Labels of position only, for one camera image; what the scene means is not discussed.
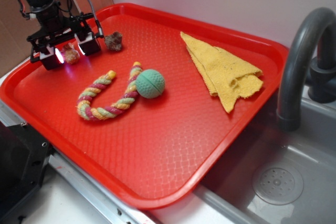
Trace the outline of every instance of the rope toy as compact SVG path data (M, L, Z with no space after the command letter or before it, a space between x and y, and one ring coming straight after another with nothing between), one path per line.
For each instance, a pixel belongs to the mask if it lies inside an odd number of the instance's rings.
M115 118L117 115L124 113L135 101L135 98L139 94L136 89L137 87L135 85L135 81L141 72L141 64L139 62L135 62L131 69L128 86L124 95L116 103L113 103L110 106L104 108L91 108L90 104L93 98L97 96L97 94L99 94L102 90L106 89L117 74L110 70L104 76L99 77L78 97L76 106L77 113L85 120L92 121Z

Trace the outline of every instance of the textured ball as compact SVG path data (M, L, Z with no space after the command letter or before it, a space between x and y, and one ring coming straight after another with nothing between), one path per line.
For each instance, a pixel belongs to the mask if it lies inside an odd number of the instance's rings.
M142 97L151 99L162 95L165 81L162 74L156 70L148 69L139 74L135 85Z

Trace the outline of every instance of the drain cover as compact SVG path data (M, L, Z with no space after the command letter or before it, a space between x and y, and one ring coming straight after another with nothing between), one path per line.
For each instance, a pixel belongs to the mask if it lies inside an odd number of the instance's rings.
M253 189L267 203L286 205L300 197L303 179L301 174L287 163L269 163L255 171Z

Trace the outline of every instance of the gray faucet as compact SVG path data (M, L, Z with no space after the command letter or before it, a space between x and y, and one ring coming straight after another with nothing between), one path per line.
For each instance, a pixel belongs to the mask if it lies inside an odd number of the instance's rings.
M312 58L317 47L317 57ZM319 103L336 100L336 15L313 10L301 24L289 50L278 97L277 120L283 131L300 126L303 86Z

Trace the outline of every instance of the sink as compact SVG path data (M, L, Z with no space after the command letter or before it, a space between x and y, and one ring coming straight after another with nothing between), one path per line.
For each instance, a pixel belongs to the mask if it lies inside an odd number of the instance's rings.
M276 125L277 93L201 184L256 223L336 223L336 110L302 98L301 127Z

